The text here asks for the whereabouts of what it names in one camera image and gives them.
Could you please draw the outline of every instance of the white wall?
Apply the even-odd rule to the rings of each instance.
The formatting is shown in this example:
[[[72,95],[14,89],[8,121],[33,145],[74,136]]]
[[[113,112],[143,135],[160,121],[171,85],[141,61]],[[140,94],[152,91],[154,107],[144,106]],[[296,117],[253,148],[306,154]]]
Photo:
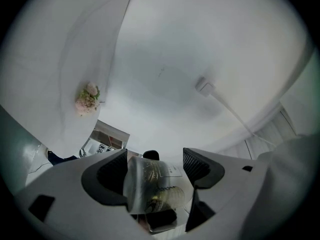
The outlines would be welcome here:
[[[128,149],[161,159],[232,146],[248,133],[196,92],[199,76],[259,122],[297,73],[306,36],[284,0],[130,0],[99,119],[130,134]]]
[[[317,49],[280,101],[297,135],[320,132],[320,55]]]
[[[22,127],[67,158],[93,131],[98,113],[75,101],[88,82],[106,97],[129,0],[29,0],[0,51],[0,104]]]

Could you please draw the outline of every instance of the clear plastic bag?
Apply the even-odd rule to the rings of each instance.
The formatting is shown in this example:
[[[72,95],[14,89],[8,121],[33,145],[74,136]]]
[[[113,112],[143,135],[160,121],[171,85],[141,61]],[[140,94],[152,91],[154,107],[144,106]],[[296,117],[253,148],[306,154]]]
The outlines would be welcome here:
[[[130,214],[181,207],[191,200],[193,191],[184,169],[178,165],[136,156],[128,161],[123,195]]]

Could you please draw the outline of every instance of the label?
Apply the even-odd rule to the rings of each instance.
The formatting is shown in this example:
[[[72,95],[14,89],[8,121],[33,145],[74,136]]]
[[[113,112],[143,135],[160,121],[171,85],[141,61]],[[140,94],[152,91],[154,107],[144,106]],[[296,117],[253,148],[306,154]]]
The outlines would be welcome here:
[[[160,177],[182,177],[179,168],[169,163],[162,163],[162,169],[159,172]]]

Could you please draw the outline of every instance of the dark blue fabric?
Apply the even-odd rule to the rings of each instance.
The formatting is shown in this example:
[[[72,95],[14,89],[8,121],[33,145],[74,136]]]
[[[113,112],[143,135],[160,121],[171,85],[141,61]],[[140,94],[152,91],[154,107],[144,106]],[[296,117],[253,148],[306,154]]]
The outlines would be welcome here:
[[[54,154],[53,152],[48,152],[48,160],[53,166],[67,162],[67,161],[76,160],[76,159],[78,158],[75,157],[74,155],[63,159],[59,156],[56,156],[56,154]]]

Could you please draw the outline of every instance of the pink flower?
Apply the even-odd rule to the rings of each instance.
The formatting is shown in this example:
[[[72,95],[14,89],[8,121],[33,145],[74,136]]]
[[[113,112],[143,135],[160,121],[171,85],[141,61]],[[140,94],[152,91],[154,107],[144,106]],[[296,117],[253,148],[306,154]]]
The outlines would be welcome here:
[[[86,90],[88,91],[89,94],[92,96],[96,96],[98,94],[98,89],[97,85],[94,84],[93,82],[90,82],[86,85]]]
[[[75,107],[80,115],[90,114],[96,111],[98,106],[99,102],[89,95],[88,97],[79,97],[75,102]]]

